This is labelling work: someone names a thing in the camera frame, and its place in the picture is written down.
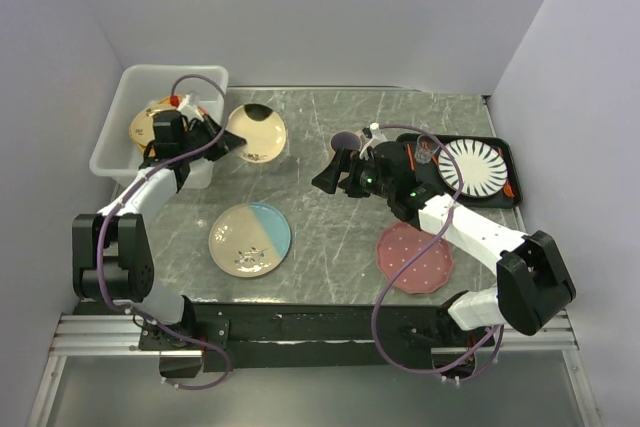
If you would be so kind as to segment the pink scalloped plate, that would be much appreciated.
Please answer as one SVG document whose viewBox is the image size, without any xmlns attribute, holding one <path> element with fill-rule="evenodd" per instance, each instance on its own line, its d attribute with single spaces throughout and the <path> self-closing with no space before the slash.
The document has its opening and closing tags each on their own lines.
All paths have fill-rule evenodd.
<svg viewBox="0 0 640 427">
<path fill-rule="evenodd" d="M 404 222 L 396 222 L 381 234 L 376 245 L 379 270 L 390 280 L 434 238 Z M 398 277 L 393 286 L 408 294 L 430 294 L 443 287 L 454 269 L 449 244 L 439 239 Z"/>
</svg>

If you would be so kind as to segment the small beige black-stroke plate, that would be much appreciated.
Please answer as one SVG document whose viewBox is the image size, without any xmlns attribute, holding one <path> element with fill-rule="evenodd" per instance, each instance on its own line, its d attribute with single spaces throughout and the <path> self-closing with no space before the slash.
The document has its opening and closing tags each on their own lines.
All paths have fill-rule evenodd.
<svg viewBox="0 0 640 427">
<path fill-rule="evenodd" d="M 275 110 L 263 104 L 249 103 L 236 108 L 229 116 L 227 128 L 246 140 L 236 153 L 249 163 L 271 162 L 286 146 L 284 121 Z"/>
</svg>

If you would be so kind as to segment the beige flower plate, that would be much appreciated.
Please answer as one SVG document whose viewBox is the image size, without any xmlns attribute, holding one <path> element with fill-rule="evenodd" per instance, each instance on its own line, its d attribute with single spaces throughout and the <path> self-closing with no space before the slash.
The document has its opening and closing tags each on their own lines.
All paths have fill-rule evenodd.
<svg viewBox="0 0 640 427">
<path fill-rule="evenodd" d="M 131 121 L 129 136 L 140 150 L 144 150 L 154 139 L 154 117 L 164 111 L 173 110 L 168 103 L 156 103 L 140 111 Z"/>
</svg>

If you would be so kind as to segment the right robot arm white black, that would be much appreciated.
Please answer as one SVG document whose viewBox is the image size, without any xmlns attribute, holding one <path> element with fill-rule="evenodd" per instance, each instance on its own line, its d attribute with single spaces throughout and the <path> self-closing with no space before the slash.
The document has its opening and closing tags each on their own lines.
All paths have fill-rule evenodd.
<svg viewBox="0 0 640 427">
<path fill-rule="evenodd" d="M 442 305 L 437 331 L 449 345 L 460 345 L 473 329 L 502 324 L 532 336 L 576 297 L 549 234 L 508 229 L 457 203 L 399 142 L 383 142 L 365 155 L 340 149 L 312 184 L 327 194 L 342 189 L 351 198 L 385 199 L 398 220 L 441 234 L 495 276 L 495 287 L 457 294 Z"/>
</svg>

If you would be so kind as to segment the beige blue large plate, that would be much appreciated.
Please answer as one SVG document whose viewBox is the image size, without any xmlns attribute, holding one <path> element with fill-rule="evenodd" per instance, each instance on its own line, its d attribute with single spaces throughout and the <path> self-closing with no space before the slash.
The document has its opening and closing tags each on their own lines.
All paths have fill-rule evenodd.
<svg viewBox="0 0 640 427">
<path fill-rule="evenodd" d="M 237 278 L 257 278 L 285 259 L 292 233 L 285 216 L 261 202 L 237 204 L 213 223 L 209 250 L 216 266 Z"/>
</svg>

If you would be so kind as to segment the wooden bamboo tray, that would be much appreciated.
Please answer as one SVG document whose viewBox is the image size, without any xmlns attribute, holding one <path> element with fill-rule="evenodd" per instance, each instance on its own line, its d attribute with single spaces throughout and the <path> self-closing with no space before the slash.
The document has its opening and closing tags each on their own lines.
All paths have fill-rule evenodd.
<svg viewBox="0 0 640 427">
<path fill-rule="evenodd" d="M 168 97 L 165 97 L 164 99 L 161 99 L 161 100 L 151 101 L 151 102 L 150 102 L 146 107 L 149 107 L 149 106 L 151 106 L 151 105 L 153 105 L 153 104 L 156 104 L 156 103 L 168 103 L 168 104 L 170 104 L 170 103 L 169 103 L 169 96 L 168 96 Z M 207 110 L 206 110 L 206 109 L 201 105 L 201 102 L 200 102 L 200 107 L 201 107 L 203 110 L 205 110 L 205 111 L 206 111 L 206 114 L 208 113 L 208 111 L 207 111 Z"/>
</svg>

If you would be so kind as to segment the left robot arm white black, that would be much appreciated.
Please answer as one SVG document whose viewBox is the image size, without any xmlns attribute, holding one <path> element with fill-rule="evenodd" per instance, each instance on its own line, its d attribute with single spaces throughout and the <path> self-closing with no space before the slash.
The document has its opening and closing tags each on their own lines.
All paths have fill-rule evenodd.
<svg viewBox="0 0 640 427">
<path fill-rule="evenodd" d="M 153 132 L 129 187 L 99 212 L 74 219 L 72 285 L 80 299 L 164 324 L 163 337 L 184 349 L 199 334 L 194 308 L 155 280 L 146 224 L 184 187 L 193 162 L 215 162 L 247 140 L 206 113 L 189 120 L 174 109 L 156 114 Z"/>
</svg>

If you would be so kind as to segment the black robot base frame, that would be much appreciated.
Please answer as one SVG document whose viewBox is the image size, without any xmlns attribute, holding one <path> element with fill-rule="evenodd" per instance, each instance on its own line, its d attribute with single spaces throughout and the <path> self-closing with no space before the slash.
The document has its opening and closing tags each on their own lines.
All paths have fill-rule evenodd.
<svg viewBox="0 0 640 427">
<path fill-rule="evenodd" d="M 433 306 L 195 303 L 175 338 L 141 323 L 138 346 L 161 354 L 171 378 L 236 369 L 383 365 L 444 366 L 475 346 L 494 345 L 489 328 L 462 331 Z M 192 336 L 195 344 L 185 342 Z"/>
</svg>

